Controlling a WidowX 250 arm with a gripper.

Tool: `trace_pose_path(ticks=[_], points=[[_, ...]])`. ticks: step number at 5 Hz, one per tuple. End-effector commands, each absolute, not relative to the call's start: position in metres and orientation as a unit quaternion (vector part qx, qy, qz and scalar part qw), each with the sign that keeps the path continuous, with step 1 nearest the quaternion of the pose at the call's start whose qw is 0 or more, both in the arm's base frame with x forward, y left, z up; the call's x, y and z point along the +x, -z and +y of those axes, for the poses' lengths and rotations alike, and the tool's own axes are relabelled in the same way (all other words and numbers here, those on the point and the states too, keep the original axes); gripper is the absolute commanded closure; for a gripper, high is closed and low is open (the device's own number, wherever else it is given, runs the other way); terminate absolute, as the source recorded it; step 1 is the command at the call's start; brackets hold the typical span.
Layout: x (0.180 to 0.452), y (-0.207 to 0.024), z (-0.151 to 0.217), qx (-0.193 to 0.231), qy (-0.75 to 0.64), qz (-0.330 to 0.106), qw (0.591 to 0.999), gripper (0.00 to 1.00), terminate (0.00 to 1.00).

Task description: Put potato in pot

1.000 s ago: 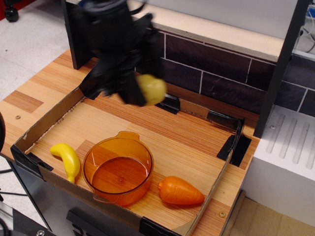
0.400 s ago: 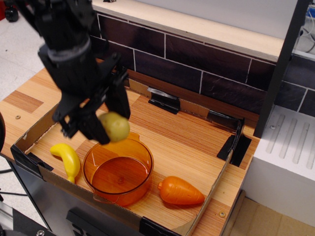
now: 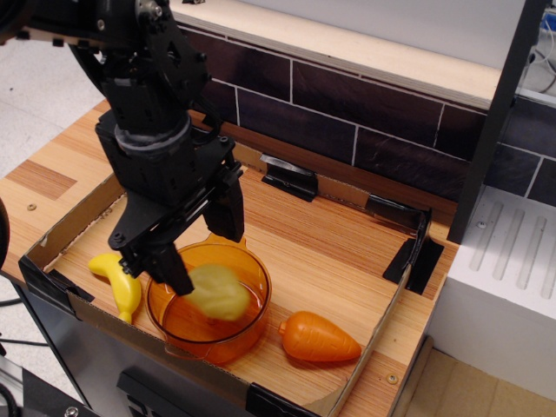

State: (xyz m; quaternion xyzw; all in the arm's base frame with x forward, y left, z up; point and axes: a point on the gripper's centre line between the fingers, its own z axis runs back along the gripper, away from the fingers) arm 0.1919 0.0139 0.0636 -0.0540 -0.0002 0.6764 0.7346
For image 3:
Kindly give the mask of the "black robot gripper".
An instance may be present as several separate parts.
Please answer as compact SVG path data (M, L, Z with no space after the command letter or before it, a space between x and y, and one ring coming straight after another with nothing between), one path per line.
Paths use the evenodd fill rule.
M177 295L191 294L194 284L171 242L199 216L211 233L232 242L244 234L235 141L190 121L164 141L133 136L119 128L113 111L100 117L96 134L128 196L109 237L109 246L122 254L123 271L133 278L146 272Z

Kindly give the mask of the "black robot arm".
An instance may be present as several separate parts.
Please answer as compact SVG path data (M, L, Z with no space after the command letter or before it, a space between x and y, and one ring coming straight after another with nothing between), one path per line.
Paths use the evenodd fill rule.
M235 142L202 91L206 56L166 1L4 1L1 38L69 45L109 103L96 134L127 205L109 238L129 275L195 292L175 240L198 218L231 241L244 233Z

